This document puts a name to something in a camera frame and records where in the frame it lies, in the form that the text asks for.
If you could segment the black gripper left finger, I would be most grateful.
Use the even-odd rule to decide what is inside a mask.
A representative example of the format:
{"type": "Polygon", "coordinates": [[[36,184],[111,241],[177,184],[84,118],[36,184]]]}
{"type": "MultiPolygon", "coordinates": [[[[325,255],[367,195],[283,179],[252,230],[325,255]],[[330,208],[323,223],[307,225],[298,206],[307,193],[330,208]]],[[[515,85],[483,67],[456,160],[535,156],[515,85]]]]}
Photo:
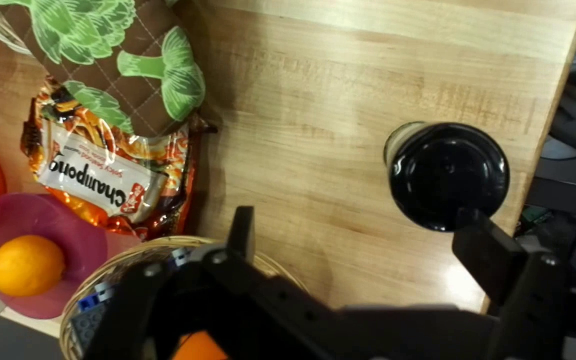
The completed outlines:
{"type": "Polygon", "coordinates": [[[253,208],[238,206],[225,238],[225,247],[244,260],[252,257],[253,208]]]}

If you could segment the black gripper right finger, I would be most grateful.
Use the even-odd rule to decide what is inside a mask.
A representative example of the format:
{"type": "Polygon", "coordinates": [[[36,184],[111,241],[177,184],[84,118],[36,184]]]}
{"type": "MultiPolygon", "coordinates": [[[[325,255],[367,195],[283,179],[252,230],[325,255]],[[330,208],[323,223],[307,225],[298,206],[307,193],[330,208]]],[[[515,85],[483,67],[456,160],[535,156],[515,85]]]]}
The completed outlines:
{"type": "Polygon", "coordinates": [[[498,306],[507,299],[528,257],[513,238],[471,208],[463,208],[456,216],[451,252],[498,306]]]}

